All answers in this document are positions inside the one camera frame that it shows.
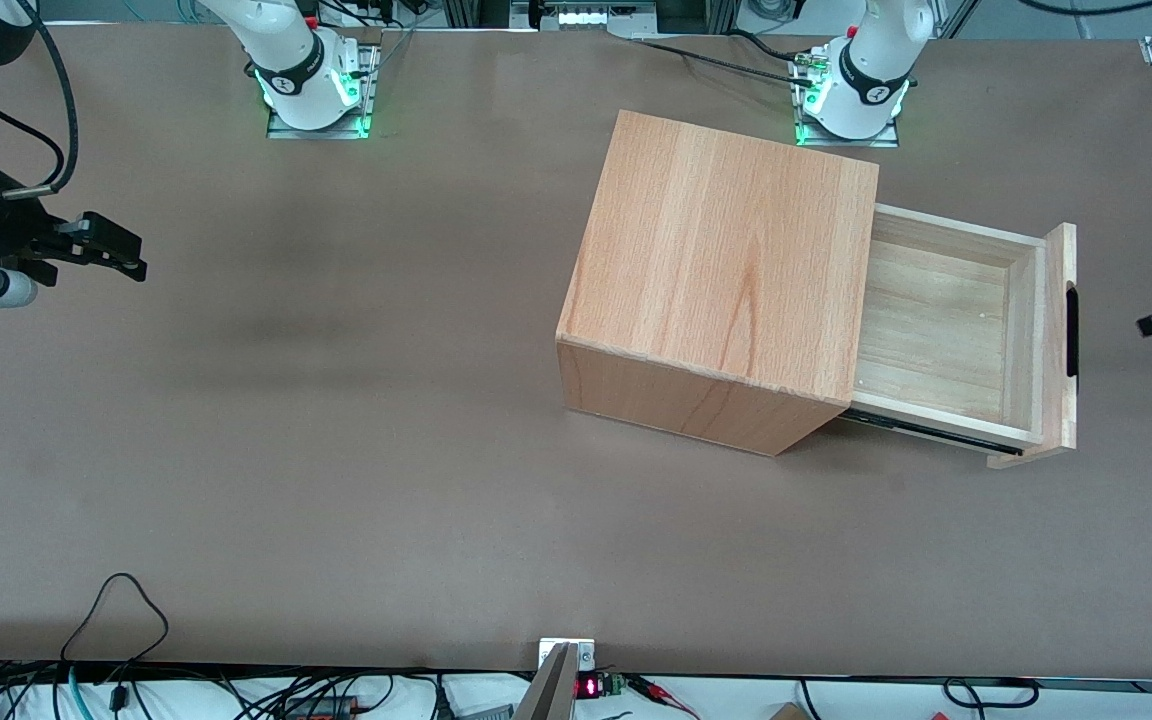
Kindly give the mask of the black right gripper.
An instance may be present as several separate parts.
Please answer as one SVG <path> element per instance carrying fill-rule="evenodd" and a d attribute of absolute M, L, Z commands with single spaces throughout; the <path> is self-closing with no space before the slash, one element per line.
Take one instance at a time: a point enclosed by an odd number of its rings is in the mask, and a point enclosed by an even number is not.
<path fill-rule="evenodd" d="M 0 170 L 0 192 L 18 187 Z M 68 249 L 69 242 L 61 236 L 81 249 Z M 56 286 L 54 263 L 104 266 L 145 282 L 147 264 L 141 262 L 141 236 L 97 211 L 83 211 L 65 222 L 47 213 L 41 200 L 0 197 L 0 268 L 17 270 L 44 287 Z"/>

